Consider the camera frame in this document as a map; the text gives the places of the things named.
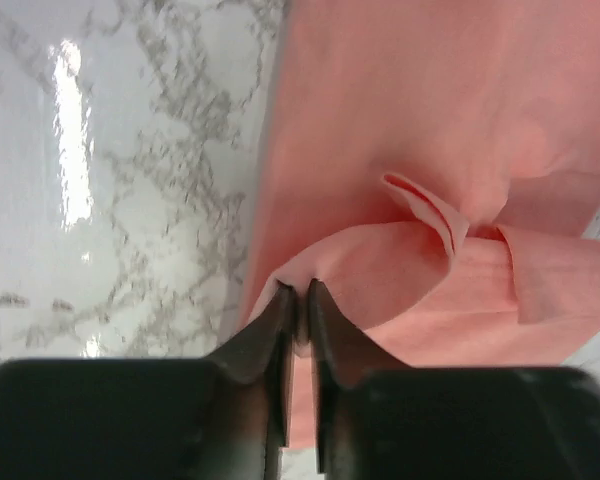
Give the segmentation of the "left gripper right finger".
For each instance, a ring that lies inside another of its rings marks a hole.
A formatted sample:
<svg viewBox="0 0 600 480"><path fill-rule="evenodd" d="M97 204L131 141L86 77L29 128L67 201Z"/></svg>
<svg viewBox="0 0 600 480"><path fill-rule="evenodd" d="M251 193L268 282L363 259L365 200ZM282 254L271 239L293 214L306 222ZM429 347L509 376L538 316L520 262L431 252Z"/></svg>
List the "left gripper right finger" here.
<svg viewBox="0 0 600 480"><path fill-rule="evenodd" d="M312 281L306 315L327 479L600 479L600 384L570 367L408 365Z"/></svg>

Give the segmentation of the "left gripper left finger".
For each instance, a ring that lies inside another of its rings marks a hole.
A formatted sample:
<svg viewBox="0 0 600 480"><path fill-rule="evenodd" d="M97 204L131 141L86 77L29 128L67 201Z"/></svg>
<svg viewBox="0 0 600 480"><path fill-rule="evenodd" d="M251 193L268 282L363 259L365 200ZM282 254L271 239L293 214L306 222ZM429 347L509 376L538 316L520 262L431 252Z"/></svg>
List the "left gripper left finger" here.
<svg viewBox="0 0 600 480"><path fill-rule="evenodd" d="M276 479L295 293L201 358L0 364L0 479Z"/></svg>

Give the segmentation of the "salmon pink t shirt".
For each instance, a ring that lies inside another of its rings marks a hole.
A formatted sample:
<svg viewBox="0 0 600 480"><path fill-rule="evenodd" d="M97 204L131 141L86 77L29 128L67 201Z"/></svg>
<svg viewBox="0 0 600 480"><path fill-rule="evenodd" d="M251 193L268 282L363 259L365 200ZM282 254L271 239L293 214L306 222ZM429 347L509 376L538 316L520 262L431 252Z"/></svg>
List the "salmon pink t shirt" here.
<svg viewBox="0 0 600 480"><path fill-rule="evenodd" d="M324 282L416 366L600 331L600 1L294 1L241 301Z"/></svg>

